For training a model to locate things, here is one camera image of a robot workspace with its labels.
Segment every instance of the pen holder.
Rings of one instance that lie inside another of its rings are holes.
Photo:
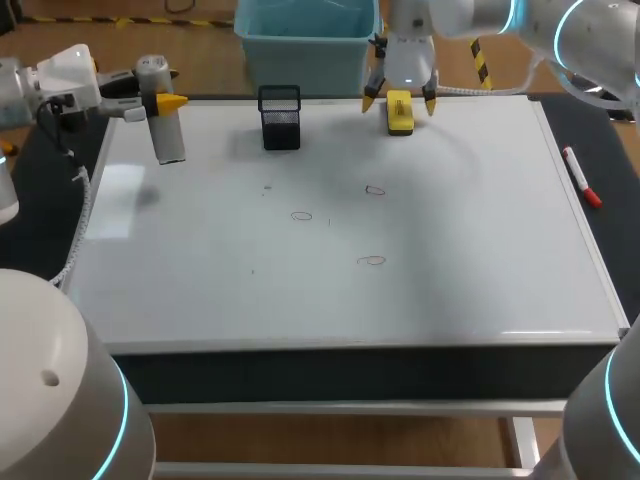
[[[300,148],[300,87],[263,85],[258,89],[265,150]]]

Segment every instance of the blue plastic bin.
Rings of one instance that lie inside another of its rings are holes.
[[[299,85],[300,93],[360,95],[368,40],[380,33],[378,0],[239,0],[253,87]]]

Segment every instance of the whiteboard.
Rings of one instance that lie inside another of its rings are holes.
[[[66,290],[112,353],[611,343],[628,326],[542,108],[525,97],[180,110],[187,161],[112,120]]]

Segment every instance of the floor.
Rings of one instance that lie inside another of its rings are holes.
[[[172,0],[178,8],[184,0]],[[388,0],[381,0],[386,11]],[[162,0],[24,0],[27,15],[166,16]],[[198,0],[183,17],[229,19],[235,0]],[[18,56],[26,65],[75,43],[87,43],[103,71],[130,68],[138,57],[162,53],[180,71],[178,93],[250,93],[242,47],[229,29],[165,25],[23,25],[0,37],[0,56]],[[522,82],[530,53],[515,38],[482,39],[495,88]],[[437,39],[441,83],[478,88],[469,44]],[[546,66],[531,91],[559,91]],[[640,171],[635,128],[618,125],[625,148]],[[27,130],[4,135],[22,143]],[[493,418],[314,417],[157,415],[153,417],[161,461],[343,463],[502,467],[511,464],[504,425]],[[557,419],[539,419],[542,451],[560,429]]]

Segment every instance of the red marker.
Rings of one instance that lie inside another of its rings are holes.
[[[587,203],[593,208],[600,208],[602,206],[602,200],[600,200],[600,197],[596,195],[596,192],[591,190],[589,187],[587,179],[585,178],[584,173],[582,173],[582,169],[580,168],[580,164],[576,158],[576,154],[573,153],[573,149],[571,147],[566,147],[562,153],[564,153],[564,159],[567,161],[567,165],[569,165],[569,170],[573,173],[573,177],[576,179],[578,188],[584,195]]]

